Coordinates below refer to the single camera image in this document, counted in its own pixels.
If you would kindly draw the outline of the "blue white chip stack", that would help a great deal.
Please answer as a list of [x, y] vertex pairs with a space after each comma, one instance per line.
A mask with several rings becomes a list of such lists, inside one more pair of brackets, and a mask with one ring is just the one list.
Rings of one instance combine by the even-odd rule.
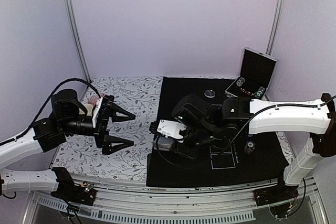
[[247, 141], [244, 147], [244, 153], [249, 155], [255, 149], [255, 143], [253, 141]]

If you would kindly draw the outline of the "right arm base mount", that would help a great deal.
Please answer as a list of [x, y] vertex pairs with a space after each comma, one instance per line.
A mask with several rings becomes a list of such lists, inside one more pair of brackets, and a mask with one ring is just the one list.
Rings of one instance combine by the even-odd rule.
[[257, 206], [272, 205], [270, 213], [277, 219], [287, 218], [297, 203], [298, 186], [287, 186], [284, 182], [253, 191]]

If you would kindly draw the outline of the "black dealer button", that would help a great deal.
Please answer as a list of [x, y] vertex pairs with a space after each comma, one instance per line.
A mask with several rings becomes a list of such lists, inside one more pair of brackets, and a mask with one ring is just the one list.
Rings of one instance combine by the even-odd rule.
[[207, 97], [207, 98], [214, 98], [216, 93], [214, 90], [211, 90], [211, 89], [208, 89], [204, 92], [204, 95]]

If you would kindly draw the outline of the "blue card deck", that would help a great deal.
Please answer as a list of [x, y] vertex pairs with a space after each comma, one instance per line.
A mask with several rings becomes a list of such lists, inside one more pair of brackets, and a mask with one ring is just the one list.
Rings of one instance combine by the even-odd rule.
[[154, 142], [154, 147], [160, 151], [169, 151], [174, 143], [173, 139], [160, 136]]

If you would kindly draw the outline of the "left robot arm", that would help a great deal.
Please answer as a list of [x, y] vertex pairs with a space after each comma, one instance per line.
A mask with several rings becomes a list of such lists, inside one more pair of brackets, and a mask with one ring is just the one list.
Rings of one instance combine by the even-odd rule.
[[1, 194], [7, 192], [49, 191], [54, 197], [73, 200], [89, 194], [91, 186], [75, 185], [64, 167], [28, 172], [10, 171], [7, 166], [25, 157], [46, 153], [66, 142], [68, 136], [92, 136], [96, 147], [110, 155], [134, 142], [109, 135], [108, 123], [132, 121], [135, 115], [114, 102], [114, 96], [98, 96], [95, 105], [84, 105], [74, 89], [60, 90], [57, 85], [46, 100], [51, 114], [39, 119], [35, 116], [27, 129], [1, 142]]

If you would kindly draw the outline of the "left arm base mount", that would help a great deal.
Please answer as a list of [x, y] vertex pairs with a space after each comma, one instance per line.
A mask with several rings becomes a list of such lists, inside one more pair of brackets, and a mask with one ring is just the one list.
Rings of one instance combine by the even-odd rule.
[[82, 205], [93, 206], [97, 191], [93, 188], [91, 182], [82, 182], [76, 185], [70, 176], [70, 173], [63, 167], [55, 167], [51, 169], [56, 175], [58, 187], [56, 191], [52, 191], [51, 196], [61, 199], [66, 203], [75, 202]]

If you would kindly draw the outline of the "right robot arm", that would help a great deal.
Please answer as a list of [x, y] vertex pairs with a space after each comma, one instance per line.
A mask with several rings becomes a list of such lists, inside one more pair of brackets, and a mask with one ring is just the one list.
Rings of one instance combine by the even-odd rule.
[[331, 98], [306, 102], [272, 102], [251, 98], [225, 98], [209, 104], [195, 94], [185, 96], [174, 108], [174, 121], [161, 120], [161, 133], [175, 139], [179, 151], [194, 158], [198, 145], [268, 132], [308, 132], [304, 149], [281, 169], [279, 184], [271, 190], [276, 201], [291, 194], [292, 187], [325, 157], [335, 155], [335, 109]]

